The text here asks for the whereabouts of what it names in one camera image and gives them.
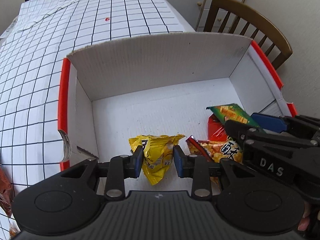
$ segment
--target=yellow snack bag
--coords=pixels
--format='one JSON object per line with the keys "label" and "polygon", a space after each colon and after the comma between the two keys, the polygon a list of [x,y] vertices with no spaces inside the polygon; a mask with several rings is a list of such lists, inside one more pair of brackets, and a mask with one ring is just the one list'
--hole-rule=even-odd
{"label": "yellow snack bag", "polygon": [[183,134],[175,136],[161,135],[138,135],[129,139],[129,144],[134,152],[142,145],[144,161],[142,170],[151,185],[157,184],[169,169],[173,158],[173,146],[179,143]]}

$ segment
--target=white grid paper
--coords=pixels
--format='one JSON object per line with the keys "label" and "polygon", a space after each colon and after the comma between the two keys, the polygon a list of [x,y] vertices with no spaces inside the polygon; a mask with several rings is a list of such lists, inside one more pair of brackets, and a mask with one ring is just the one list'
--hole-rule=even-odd
{"label": "white grid paper", "polygon": [[[0,48],[1,168],[17,194],[60,171],[57,105],[63,58],[137,35],[182,32],[165,0],[30,0]],[[9,239],[0,209],[0,239]]]}

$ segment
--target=snack package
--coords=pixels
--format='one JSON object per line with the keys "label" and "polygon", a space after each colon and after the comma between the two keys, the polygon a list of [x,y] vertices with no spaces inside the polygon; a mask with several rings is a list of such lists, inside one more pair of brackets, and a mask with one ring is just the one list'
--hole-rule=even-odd
{"label": "snack package", "polygon": [[13,190],[10,181],[7,179],[3,170],[0,168],[0,206],[8,217],[11,216],[11,202]]}
{"label": "snack package", "polygon": [[[190,136],[186,140],[190,154],[202,155],[208,161],[218,163],[221,158],[230,158],[236,162],[242,162],[242,150],[238,144],[228,137],[226,141],[200,141]],[[217,177],[211,177],[210,180],[218,184]]]}
{"label": "snack package", "polygon": [[209,141],[226,141],[228,135],[224,130],[223,124],[212,114],[208,120],[208,140]]}
{"label": "snack package", "polygon": [[225,124],[229,119],[238,121],[241,123],[246,123],[255,127],[260,127],[257,122],[255,122],[240,106],[237,104],[230,104],[224,106],[210,106],[210,109],[218,120]]}
{"label": "snack package", "polygon": [[179,143],[182,134],[176,136],[138,135],[129,139],[132,151],[142,145],[144,161],[142,170],[151,185],[157,184],[169,169],[173,158],[173,146]]}
{"label": "snack package", "polygon": [[9,236],[10,239],[13,239],[18,233],[20,233],[20,229],[16,223],[9,222]]}

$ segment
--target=brown snack bag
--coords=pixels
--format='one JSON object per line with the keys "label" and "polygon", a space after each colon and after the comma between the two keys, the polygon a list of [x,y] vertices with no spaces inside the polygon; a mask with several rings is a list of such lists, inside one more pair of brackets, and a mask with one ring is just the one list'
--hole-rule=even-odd
{"label": "brown snack bag", "polygon": [[[236,162],[242,162],[242,150],[231,137],[220,142],[195,140],[190,136],[186,142],[191,154],[202,155],[208,161],[218,163],[221,158],[230,158]],[[211,177],[210,180],[218,184],[218,178]]]}
{"label": "brown snack bag", "polygon": [[0,207],[8,217],[11,216],[11,202],[13,199],[12,185],[0,168]]}

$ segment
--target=green snack bag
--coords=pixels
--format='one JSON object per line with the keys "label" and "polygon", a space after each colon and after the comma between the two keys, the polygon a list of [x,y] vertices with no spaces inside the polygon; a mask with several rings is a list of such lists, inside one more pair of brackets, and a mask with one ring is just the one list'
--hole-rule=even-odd
{"label": "green snack bag", "polygon": [[260,127],[240,106],[237,104],[223,105],[223,106],[210,106],[210,109],[218,120],[225,124],[227,120],[234,120],[237,122],[249,124],[255,127]]}

